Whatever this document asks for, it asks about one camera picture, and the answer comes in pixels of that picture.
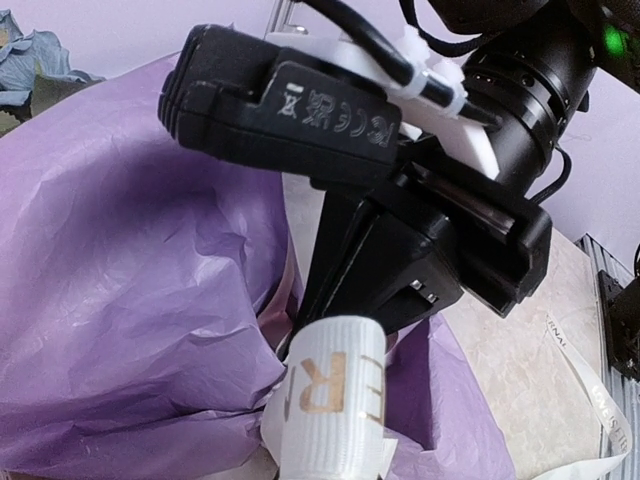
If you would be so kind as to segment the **blue fake flower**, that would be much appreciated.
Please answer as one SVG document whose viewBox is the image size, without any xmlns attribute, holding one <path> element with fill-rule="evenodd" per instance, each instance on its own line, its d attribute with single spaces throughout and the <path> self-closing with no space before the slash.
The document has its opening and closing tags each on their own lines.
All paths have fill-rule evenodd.
<svg viewBox="0 0 640 480">
<path fill-rule="evenodd" d="M 56 34 L 25 34 L 9 9 L 1 12 L 2 135 L 103 80 L 73 69 L 70 53 Z"/>
</svg>

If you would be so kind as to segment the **cream printed ribbon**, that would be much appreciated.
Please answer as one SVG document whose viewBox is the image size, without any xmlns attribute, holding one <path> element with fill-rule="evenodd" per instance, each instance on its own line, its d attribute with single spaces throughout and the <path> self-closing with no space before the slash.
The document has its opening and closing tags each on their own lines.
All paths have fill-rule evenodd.
<svg viewBox="0 0 640 480">
<path fill-rule="evenodd" d="M 312 323 L 290 343 L 287 373 L 262 417 L 282 479 L 379 479 L 397 440 L 384 435 L 386 337 L 374 320 Z"/>
</svg>

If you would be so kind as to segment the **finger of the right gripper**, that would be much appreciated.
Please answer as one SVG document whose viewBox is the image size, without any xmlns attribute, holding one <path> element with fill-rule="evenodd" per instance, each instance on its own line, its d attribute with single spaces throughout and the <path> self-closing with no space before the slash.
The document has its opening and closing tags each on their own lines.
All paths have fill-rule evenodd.
<svg viewBox="0 0 640 480">
<path fill-rule="evenodd" d="M 330 310 L 371 229 L 387 210 L 388 192 L 383 187 L 359 195 L 326 193 L 295 333 Z"/>
</svg>

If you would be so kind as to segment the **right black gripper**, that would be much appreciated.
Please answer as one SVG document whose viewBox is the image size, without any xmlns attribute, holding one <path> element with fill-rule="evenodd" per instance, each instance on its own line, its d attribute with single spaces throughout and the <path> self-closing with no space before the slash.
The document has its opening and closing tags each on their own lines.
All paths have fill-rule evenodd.
<svg viewBox="0 0 640 480">
<path fill-rule="evenodd" d="M 423 231 L 399 219 L 373 221 L 328 287 L 320 317 L 360 315 L 391 334 L 456 303 L 461 285 L 506 317 L 543 281 L 552 222 L 526 193 L 587 93 L 595 73 L 590 43 L 496 39 L 463 71 L 471 100 L 502 119 L 488 132 L 497 178 L 454 160 L 436 140 L 402 148 L 413 192 L 451 219 L 457 244 L 446 219 Z"/>
</svg>

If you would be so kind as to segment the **purple wrapping paper sheet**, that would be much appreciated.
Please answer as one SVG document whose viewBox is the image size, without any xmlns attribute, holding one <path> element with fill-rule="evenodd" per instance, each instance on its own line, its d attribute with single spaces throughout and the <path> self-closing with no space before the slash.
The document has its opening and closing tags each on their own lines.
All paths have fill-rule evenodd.
<svg viewBox="0 0 640 480">
<path fill-rule="evenodd" d="M 177 145 L 167 56 L 1 141 L 1 470 L 270 479 L 299 284 L 282 181 Z"/>
</svg>

